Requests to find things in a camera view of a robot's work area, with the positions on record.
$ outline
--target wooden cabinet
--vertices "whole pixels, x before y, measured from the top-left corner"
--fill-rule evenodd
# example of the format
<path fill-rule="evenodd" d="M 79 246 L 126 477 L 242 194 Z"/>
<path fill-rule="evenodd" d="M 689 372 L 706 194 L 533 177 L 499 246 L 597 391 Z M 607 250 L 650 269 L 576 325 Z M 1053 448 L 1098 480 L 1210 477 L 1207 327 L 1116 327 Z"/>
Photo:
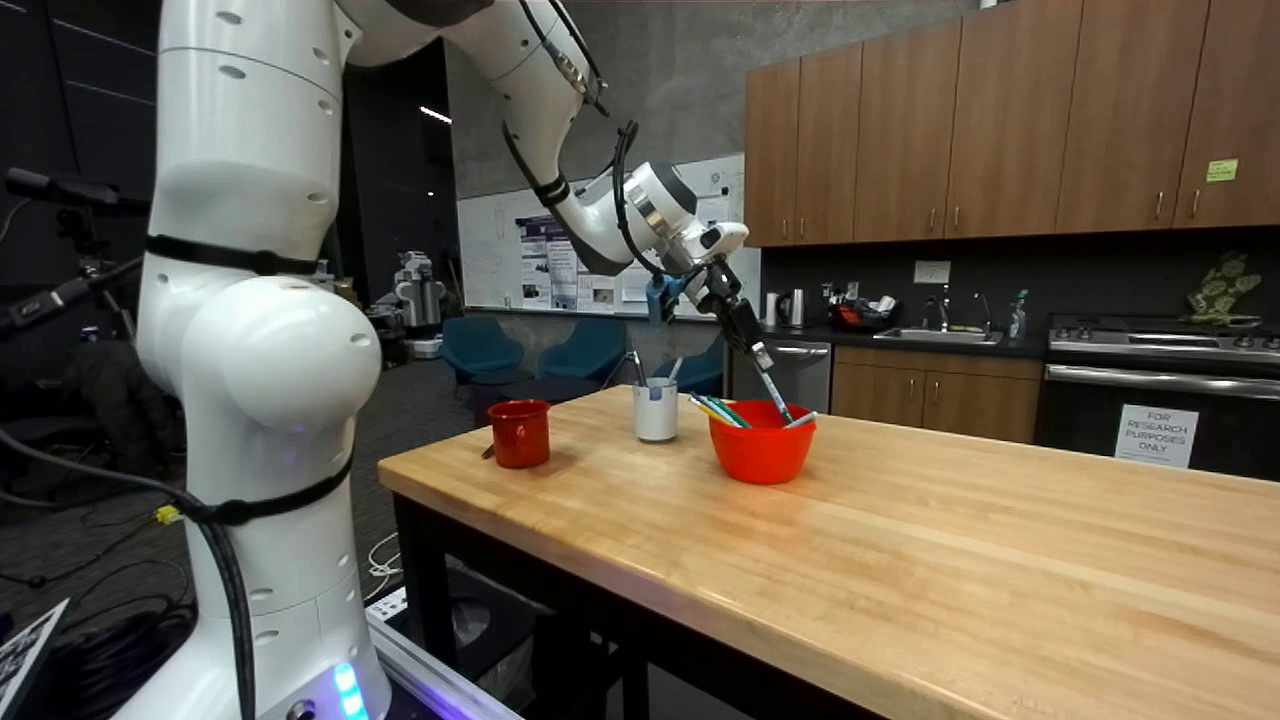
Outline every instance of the wooden cabinet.
<path fill-rule="evenodd" d="M 1008 355 L 949 355 L 841 350 L 832 414 L 882 426 L 997 440 L 1035 440 L 1038 364 Z"/>
<path fill-rule="evenodd" d="M 1202 16 L 1207 0 L 1084 0 L 1061 232 L 1173 226 Z"/>
<path fill-rule="evenodd" d="M 1053 232 L 1078 0 L 969 12 L 943 238 Z"/>
<path fill-rule="evenodd" d="M 960 19 L 863 43 L 851 241 L 943 232 Z"/>
<path fill-rule="evenodd" d="M 1280 226 L 1280 3 L 1210 0 L 1177 226 Z"/>
<path fill-rule="evenodd" d="M 786 190 L 800 246 L 851 241 L 861 61 L 861 47 L 834 47 L 800 64 L 800 180 Z"/>
<path fill-rule="evenodd" d="M 743 212 L 754 250 L 794 246 L 800 61 L 749 73 Z"/>

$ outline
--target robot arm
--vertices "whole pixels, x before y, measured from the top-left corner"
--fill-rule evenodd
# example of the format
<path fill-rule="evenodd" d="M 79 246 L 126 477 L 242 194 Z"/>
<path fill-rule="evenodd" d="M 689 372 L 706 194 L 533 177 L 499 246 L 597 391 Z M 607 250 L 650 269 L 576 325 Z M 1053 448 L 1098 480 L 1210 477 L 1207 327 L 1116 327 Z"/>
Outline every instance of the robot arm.
<path fill-rule="evenodd" d="M 701 219 L 694 194 L 668 163 L 639 163 L 625 177 L 634 127 L 620 127 L 605 195 L 585 203 L 566 190 L 561 149 L 585 103 L 605 114 L 605 80 L 556 0 L 393 0 L 355 25 L 363 25 L 363 42 L 353 47 L 353 64 L 383 64 L 442 37 L 481 68 L 503 100 L 506 152 L 590 272 L 612 277 L 639 261 L 657 277 L 660 315 L 671 315 L 677 292 L 683 292 L 701 313 L 716 313 L 729 339 L 761 343 L 754 313 L 724 264 L 749 227 Z"/>

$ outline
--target stainless steel appliance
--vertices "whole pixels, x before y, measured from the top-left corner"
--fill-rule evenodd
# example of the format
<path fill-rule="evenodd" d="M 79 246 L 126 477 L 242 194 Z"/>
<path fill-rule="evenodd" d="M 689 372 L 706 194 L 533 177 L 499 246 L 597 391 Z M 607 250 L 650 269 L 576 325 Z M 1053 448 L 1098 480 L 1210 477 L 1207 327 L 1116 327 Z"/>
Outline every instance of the stainless steel appliance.
<path fill-rule="evenodd" d="M 769 339 L 769 351 L 786 406 L 832 414 L 832 339 Z M 769 400 L 749 351 L 730 351 L 729 396 Z"/>
<path fill-rule="evenodd" d="M 1280 480 L 1280 327 L 1054 315 L 1038 446 Z"/>

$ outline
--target butcher block tabletop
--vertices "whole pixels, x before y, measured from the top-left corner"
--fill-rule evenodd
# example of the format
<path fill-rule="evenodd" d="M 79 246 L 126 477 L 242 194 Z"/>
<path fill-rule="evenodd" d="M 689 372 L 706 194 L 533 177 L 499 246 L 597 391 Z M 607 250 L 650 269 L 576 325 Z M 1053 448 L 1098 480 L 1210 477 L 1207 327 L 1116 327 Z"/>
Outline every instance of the butcher block tabletop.
<path fill-rule="evenodd" d="M 481 527 L 882 715 L 1280 715 L 1280 483 L 819 416 L 802 473 L 724 480 L 706 416 L 551 406 L 551 461 L 477 427 L 378 461 Z"/>

